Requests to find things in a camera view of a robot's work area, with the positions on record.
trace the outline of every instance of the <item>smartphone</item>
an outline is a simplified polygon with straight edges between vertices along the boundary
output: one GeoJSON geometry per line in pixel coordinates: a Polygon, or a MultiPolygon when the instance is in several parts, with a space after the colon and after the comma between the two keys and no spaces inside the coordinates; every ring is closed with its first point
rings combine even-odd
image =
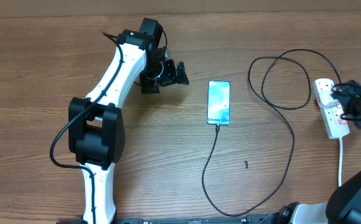
{"type": "Polygon", "coordinates": [[[209,81],[207,123],[229,125],[229,122],[230,83],[225,81],[209,81]]]}

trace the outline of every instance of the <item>white cord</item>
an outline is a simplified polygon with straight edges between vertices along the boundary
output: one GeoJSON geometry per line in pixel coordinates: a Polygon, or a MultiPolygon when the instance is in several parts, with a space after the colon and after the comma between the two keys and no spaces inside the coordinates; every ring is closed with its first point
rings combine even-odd
{"type": "Polygon", "coordinates": [[[338,163],[338,187],[341,187],[342,181],[342,154],[343,154],[343,148],[342,148],[342,138],[339,138],[340,140],[340,161],[338,163]]]}

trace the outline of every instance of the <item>wooden table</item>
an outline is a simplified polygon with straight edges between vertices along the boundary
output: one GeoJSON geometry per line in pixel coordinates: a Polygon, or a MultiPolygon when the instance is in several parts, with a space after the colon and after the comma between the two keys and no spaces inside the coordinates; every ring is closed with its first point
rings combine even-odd
{"type": "MultiPolygon", "coordinates": [[[[143,17],[0,19],[0,223],[81,217],[81,171],[54,166],[49,146],[67,121],[72,97],[92,90],[111,62],[115,46],[101,32],[138,30],[143,17]]],[[[228,213],[267,197],[279,184],[291,150],[283,121],[247,86],[246,71],[254,58],[314,49],[333,61],[343,81],[361,83],[361,11],[148,17],[165,28],[170,57],[184,61],[190,85],[161,88],[160,95],[142,95],[132,87],[123,108],[126,148],[115,168],[119,217],[222,217],[201,186],[215,137],[205,120],[209,80],[232,85],[231,122],[221,128],[205,175],[212,200],[228,213]]],[[[311,81],[335,80],[318,55],[288,57],[307,68],[311,81]]],[[[258,90],[271,62],[253,67],[258,90]]],[[[306,101],[306,85],[297,65],[279,62],[265,91],[275,103],[297,106],[306,101]]],[[[337,187],[338,141],[327,138],[317,104],[311,100],[303,109],[282,112],[296,134],[294,156],[283,186],[252,213],[275,212],[295,201],[324,202],[337,187]]],[[[361,169],[361,130],[349,126],[344,180],[361,169]]],[[[67,136],[55,156],[76,164],[67,136]]]]}

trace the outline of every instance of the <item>electrical socket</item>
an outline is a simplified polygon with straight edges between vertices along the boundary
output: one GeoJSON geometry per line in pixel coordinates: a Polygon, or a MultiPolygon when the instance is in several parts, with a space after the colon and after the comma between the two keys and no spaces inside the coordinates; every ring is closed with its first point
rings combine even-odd
{"type": "Polygon", "coordinates": [[[330,139],[337,139],[349,134],[349,127],[347,121],[340,117],[344,113],[341,104],[331,97],[333,86],[334,82],[328,78],[320,78],[313,83],[327,135],[330,139]]]}

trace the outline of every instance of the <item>white power strip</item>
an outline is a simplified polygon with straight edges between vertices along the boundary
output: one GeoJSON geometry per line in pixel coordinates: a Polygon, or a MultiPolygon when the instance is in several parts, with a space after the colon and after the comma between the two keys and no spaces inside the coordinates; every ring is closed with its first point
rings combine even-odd
{"type": "Polygon", "coordinates": [[[340,117],[344,113],[341,104],[338,100],[333,99],[331,96],[331,88],[333,86],[334,82],[328,78],[321,78],[315,80],[313,83],[317,104],[319,105],[320,112],[322,113],[327,135],[329,136],[329,139],[339,139],[340,141],[340,157],[338,166],[338,186],[340,187],[342,185],[342,137],[349,134],[349,127],[347,121],[341,119],[340,117]]]}

